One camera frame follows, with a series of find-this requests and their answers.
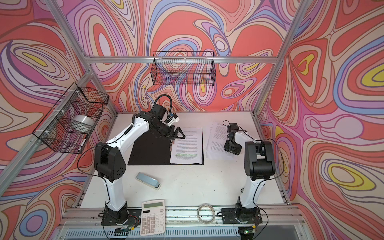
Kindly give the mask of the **printed paper sheets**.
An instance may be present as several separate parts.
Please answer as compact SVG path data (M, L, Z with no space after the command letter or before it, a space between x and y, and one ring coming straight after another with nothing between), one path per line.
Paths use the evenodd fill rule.
M210 127L209 140L207 143L207 156L212 160L231 161L235 155L224 150L227 140L227 128L218 122L213 122Z

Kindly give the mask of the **printed paper sheet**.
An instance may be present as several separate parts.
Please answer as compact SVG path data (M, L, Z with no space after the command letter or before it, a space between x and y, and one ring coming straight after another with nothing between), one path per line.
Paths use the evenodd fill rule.
M185 139L175 139L171 151L170 164L203 165L203 129L184 129Z

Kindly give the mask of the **blue file folder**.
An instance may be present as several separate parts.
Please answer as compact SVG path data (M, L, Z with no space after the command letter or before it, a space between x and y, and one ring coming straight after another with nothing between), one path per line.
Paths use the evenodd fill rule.
M168 166L174 141L156 138L151 133L143 134L133 145L128 160L129 166Z

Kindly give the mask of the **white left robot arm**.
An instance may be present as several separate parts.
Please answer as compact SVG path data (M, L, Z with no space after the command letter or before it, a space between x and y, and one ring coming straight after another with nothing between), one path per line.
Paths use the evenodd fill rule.
M162 114L142 111L135 114L132 123L114 138L107 143L98 143L95 146L94 168L106 183L109 198L106 207L113 214L120 214L127 203L121 178L127 168L123 155L128 148L147 132L158 138L169 140L185 138L184 135L178 136L182 130L174 125L180 120L177 114L171 113L170 119L165 122L162 122L162 118Z

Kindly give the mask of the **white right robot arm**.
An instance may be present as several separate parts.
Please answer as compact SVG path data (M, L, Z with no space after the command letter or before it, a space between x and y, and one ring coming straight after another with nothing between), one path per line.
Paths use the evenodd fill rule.
M248 177L235 206L235 219L242 223L254 221L260 209L257 206L266 182L276 173L273 145L256 140L236 123L229 123L224 150L236 156L244 153L244 171Z

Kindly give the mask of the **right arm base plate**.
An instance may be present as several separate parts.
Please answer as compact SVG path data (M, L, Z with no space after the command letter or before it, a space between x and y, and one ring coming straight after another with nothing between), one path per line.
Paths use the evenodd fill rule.
M217 214L222 218L223 224L255 224L256 226L263 223L262 215L259 208L222 208Z

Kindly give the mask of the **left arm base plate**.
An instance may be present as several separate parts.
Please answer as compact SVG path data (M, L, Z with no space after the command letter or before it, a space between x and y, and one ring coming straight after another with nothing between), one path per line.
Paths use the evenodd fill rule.
M127 209L115 213L105 209L103 213L98 214L98 217L102 219L102 226L133 227L140 224L141 212L141 209Z

